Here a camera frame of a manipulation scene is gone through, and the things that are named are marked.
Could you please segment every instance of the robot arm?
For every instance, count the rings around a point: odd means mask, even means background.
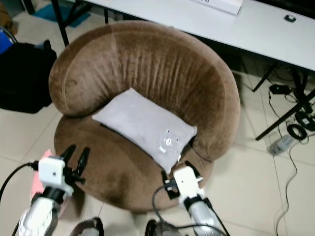
[[[198,179],[193,169],[186,166],[175,171],[174,179],[180,193],[179,201],[181,204],[184,204],[192,222],[197,225],[211,225],[218,228],[220,225],[219,221],[209,205],[207,205],[207,199],[203,200],[204,194],[199,188]],[[221,236],[218,231],[207,226],[194,227],[193,229],[197,236]]]
[[[162,173],[162,177],[165,183],[164,188],[167,191],[168,196],[170,199],[179,197],[180,204],[185,206],[193,224],[187,226],[174,226],[164,221],[156,210],[154,204],[156,214],[161,222],[156,223],[153,227],[153,231],[158,232],[156,234],[158,236],[164,234],[180,235],[178,229],[193,227],[196,236],[229,236],[229,233],[220,218],[214,212],[209,199],[204,198],[204,193],[199,188],[198,182],[203,178],[196,177],[199,175],[198,171],[190,163],[186,164],[188,166],[174,172],[174,179],[168,180],[164,173]],[[226,234],[219,229],[220,225],[222,225]],[[147,232],[152,232],[152,222],[150,225],[148,224],[146,233]]]
[[[88,160],[89,148],[85,148],[76,170],[67,166],[74,153],[75,145],[70,146],[61,156],[50,156],[38,162],[39,180],[45,190],[36,194],[31,207],[25,211],[19,222],[19,236],[51,236],[58,223],[61,205],[73,194],[73,185],[79,181]]]

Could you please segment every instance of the pillow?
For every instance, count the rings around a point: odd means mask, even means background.
[[[133,88],[116,96],[92,118],[150,155],[168,174],[197,127],[143,97]]]

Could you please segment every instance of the floor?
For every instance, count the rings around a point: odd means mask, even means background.
[[[47,2],[40,2],[37,8],[44,4]],[[56,23],[27,13],[17,15],[14,21],[19,23],[16,35],[19,41],[39,43],[49,39],[58,55],[64,49]],[[77,28],[67,29],[69,39],[73,41],[103,24],[101,16],[92,14]],[[232,236],[272,236],[275,218],[283,210],[284,187],[293,166],[287,153],[273,157],[266,151],[279,138],[277,130],[259,142],[254,140],[276,116],[268,105],[269,83],[265,82],[256,93],[251,91],[259,80],[252,74],[262,70],[263,65],[249,58],[243,61],[244,68],[234,72],[242,101],[237,137],[227,154],[215,162],[205,192]],[[279,114],[293,106],[282,96],[273,96],[272,103]],[[45,150],[54,149],[53,136],[61,117],[54,105],[34,115],[0,109],[0,184],[21,163],[38,159]],[[281,132],[286,133],[283,125]],[[279,226],[282,236],[314,235],[314,145],[315,138],[312,138],[308,145],[298,145],[292,151],[298,175],[288,189],[290,209]],[[11,235],[17,220],[28,208],[32,175],[32,171],[23,169],[6,188],[0,208],[1,235]],[[151,212],[132,214],[88,195],[76,198],[84,204],[78,207],[77,200],[69,203],[54,236],[67,236],[78,222],[94,216],[102,219],[106,236],[140,236],[146,222],[156,218]],[[163,211],[162,215],[174,223],[189,222],[187,213],[180,207]]]

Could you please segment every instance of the black bag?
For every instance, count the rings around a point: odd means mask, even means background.
[[[0,55],[0,108],[37,113],[51,104],[48,78],[57,58],[51,49],[16,43]]]

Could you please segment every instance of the brown armchair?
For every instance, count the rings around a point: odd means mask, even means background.
[[[113,97],[135,88],[140,94],[198,127],[185,150],[188,160],[209,178],[237,131],[240,100],[233,75],[222,59],[196,38],[149,22],[119,22],[88,32],[57,59],[50,94],[64,114],[55,133],[60,154],[70,144],[90,147],[83,173],[85,192],[133,212],[152,210],[153,192],[162,185],[161,168],[140,148],[92,120]],[[160,208],[177,204],[165,192]]]

